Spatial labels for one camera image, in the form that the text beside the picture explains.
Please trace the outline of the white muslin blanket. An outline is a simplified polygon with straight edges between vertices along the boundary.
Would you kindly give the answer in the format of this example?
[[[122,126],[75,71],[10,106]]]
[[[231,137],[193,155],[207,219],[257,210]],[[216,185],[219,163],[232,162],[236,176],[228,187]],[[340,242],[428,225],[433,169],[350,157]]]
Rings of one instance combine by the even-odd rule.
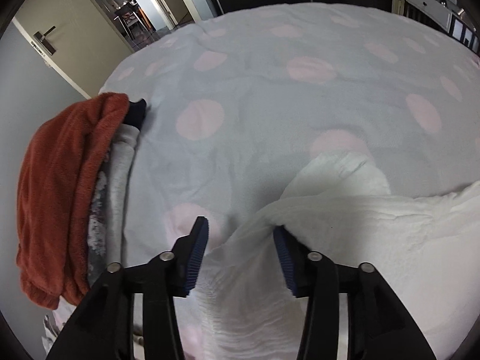
[[[287,289],[277,225],[336,263],[377,267],[438,359],[453,356],[479,316],[479,185],[395,196],[370,158],[330,152],[206,253],[178,314],[188,359],[295,357],[306,302]]]

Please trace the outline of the white folded clothes pile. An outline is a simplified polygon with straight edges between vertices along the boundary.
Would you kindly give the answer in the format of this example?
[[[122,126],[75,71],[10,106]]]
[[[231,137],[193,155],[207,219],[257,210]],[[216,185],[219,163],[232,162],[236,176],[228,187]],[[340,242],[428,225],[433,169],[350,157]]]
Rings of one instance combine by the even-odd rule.
[[[46,314],[43,319],[44,335],[41,342],[46,354],[49,353],[61,330],[75,311],[76,307],[67,302],[63,297],[59,299],[58,307]]]

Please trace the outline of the folded grey white clothes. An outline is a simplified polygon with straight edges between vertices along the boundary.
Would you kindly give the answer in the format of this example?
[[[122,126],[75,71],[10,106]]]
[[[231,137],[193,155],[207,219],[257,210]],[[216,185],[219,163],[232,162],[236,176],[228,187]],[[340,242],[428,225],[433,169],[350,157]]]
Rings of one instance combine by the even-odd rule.
[[[128,178],[146,108],[145,99],[129,103],[127,114],[115,131],[97,173],[87,234],[87,280],[90,285],[109,264],[121,261]]]

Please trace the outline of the rust red folded sweater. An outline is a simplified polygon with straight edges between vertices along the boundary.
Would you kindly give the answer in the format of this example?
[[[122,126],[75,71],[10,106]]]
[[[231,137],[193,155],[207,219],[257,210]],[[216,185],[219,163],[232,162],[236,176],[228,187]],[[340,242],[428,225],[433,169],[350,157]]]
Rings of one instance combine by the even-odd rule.
[[[54,310],[89,291],[87,232],[98,170],[129,108],[126,94],[76,102],[33,135],[21,165],[16,227],[20,286]]]

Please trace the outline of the grey polka dot bedsheet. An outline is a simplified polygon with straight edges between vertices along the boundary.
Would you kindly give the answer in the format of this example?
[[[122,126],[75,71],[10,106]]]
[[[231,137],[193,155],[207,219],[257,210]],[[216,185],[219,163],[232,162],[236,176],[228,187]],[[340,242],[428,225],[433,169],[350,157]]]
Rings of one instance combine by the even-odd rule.
[[[207,250],[277,201],[312,160],[364,155],[391,193],[479,186],[479,58],[373,8],[303,3],[191,24],[103,84],[148,108],[124,205],[126,267],[207,218]]]

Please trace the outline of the beige room door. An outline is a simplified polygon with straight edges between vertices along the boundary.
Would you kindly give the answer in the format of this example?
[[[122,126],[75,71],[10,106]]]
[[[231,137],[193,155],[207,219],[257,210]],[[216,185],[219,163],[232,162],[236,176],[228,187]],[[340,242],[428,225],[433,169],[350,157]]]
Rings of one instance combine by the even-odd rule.
[[[84,98],[96,96],[133,53],[95,0],[25,0],[13,24]]]

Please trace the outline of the white nightstand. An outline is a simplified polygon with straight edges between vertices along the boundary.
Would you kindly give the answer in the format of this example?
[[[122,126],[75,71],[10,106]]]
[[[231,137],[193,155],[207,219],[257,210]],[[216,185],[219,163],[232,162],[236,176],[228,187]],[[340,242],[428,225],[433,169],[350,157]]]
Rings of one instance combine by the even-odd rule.
[[[479,30],[465,10],[449,0],[392,0],[391,11],[430,26],[479,55]]]

